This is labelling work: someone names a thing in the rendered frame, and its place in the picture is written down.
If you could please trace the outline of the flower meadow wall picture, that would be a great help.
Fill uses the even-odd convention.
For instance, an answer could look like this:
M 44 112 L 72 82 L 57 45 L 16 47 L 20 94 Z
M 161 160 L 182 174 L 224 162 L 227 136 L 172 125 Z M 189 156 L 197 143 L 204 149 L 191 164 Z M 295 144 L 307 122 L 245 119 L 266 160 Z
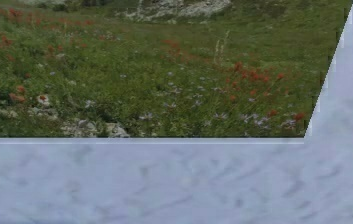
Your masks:
M 353 0 L 0 0 L 0 137 L 305 135 Z

